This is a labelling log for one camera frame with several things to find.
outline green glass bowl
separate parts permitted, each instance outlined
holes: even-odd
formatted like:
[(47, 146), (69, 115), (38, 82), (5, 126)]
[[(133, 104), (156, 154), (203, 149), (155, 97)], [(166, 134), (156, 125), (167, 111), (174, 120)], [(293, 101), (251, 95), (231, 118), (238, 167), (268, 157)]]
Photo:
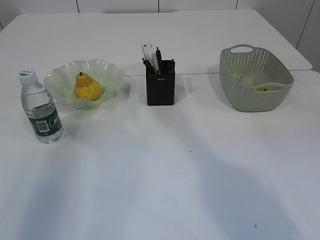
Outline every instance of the green glass bowl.
[[(76, 76), (80, 72), (87, 73), (99, 81), (101, 92), (96, 100), (76, 98)], [(90, 110), (99, 107), (101, 103), (116, 96), (117, 91), (124, 84), (123, 75), (124, 72), (116, 65), (94, 59), (69, 62), (52, 70), (43, 82), (44, 87), (59, 103), (69, 105), (77, 110)]]

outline woven basket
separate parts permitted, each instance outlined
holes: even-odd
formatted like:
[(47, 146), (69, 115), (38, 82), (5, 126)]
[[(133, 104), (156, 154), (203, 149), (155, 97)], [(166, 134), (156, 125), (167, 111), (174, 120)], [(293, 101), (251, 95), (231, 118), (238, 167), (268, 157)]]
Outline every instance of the woven basket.
[[(246, 47), (250, 52), (232, 52)], [(224, 49), (220, 80), (232, 106), (242, 112), (265, 112), (278, 107), (294, 84), (284, 64), (270, 51), (246, 44)]]

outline white bottle cap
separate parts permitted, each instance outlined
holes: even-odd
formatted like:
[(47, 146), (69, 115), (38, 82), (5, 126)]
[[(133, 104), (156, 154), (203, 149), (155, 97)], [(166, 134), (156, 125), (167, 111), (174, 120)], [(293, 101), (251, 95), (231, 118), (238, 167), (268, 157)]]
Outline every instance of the white bottle cap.
[(22, 70), (18, 73), (18, 79), (22, 85), (29, 85), (38, 81), (36, 72), (33, 69)]

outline pen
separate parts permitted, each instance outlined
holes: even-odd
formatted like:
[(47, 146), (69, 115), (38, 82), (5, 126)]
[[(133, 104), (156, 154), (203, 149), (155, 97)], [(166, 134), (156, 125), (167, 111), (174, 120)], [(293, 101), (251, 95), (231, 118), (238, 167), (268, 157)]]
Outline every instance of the pen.
[(148, 60), (145, 60), (144, 58), (142, 58), (143, 60), (143, 64), (145, 65), (146, 69), (148, 70), (148, 72), (152, 75), (155, 75), (156, 72), (154, 70), (154, 68), (151, 66), (151, 63)]
[(158, 66), (161, 74), (161, 72), (163, 71), (163, 66), (162, 66), (162, 58), (161, 58), (161, 52), (159, 50), (159, 47), (156, 47), (155, 54), (156, 54), (156, 59), (158, 61)]
[(155, 53), (153, 53), (151, 55), (151, 59), (152, 59), (152, 64), (153, 64), (153, 67), (154, 67), (154, 70), (155, 70), (156, 74), (160, 74), (159, 65), (158, 65), (158, 61), (157, 61), (157, 56), (156, 56)]
[(169, 67), (169, 73), (170, 74), (174, 74), (175, 73), (175, 60), (172, 59), (171, 62), (170, 62), (170, 67)]

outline plastic bottle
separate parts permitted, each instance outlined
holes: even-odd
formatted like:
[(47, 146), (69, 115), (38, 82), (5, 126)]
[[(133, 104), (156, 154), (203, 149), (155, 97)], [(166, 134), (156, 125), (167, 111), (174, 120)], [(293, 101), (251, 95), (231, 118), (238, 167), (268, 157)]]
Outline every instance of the plastic bottle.
[(19, 72), (18, 79), (22, 85), (22, 107), (36, 137), (44, 144), (58, 141), (64, 129), (51, 94), (38, 82), (34, 70)]

